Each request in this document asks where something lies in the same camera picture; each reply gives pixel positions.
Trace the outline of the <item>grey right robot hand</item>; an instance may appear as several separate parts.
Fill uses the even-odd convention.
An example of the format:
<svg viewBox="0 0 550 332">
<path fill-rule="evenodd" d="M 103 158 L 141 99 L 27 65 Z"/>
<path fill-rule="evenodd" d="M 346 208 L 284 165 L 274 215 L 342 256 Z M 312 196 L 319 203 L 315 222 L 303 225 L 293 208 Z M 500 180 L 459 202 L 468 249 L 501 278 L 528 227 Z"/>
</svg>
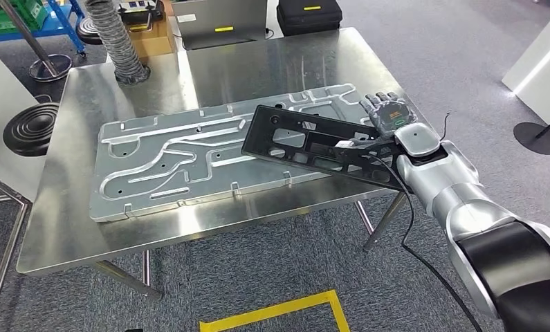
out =
<svg viewBox="0 0 550 332">
<path fill-rule="evenodd" d="M 366 94 L 359 105 L 384 139 L 392 139 L 397 129 L 418 121 L 407 102 L 394 92 Z"/>
</svg>

